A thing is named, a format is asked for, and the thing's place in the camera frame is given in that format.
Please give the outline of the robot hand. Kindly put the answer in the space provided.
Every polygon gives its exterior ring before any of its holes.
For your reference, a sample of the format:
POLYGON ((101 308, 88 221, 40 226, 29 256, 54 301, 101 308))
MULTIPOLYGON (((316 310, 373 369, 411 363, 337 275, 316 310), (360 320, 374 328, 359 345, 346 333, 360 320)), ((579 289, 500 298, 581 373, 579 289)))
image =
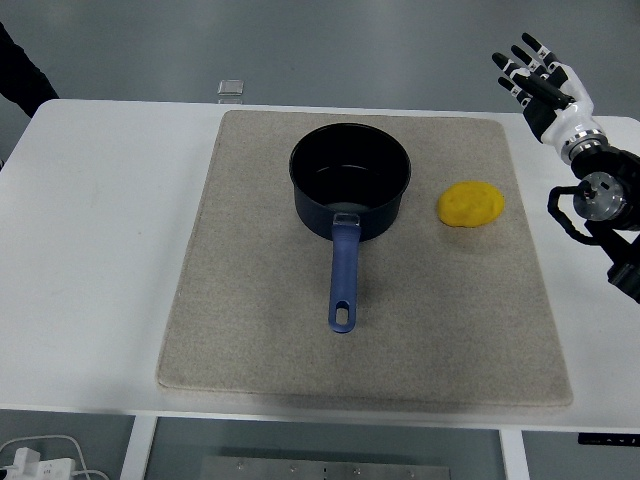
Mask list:
POLYGON ((532 35, 523 33, 522 41, 525 48, 514 45, 509 56, 495 52, 492 61, 501 72, 499 85, 522 107, 534 137, 561 149, 599 132, 593 102, 576 72, 532 35))

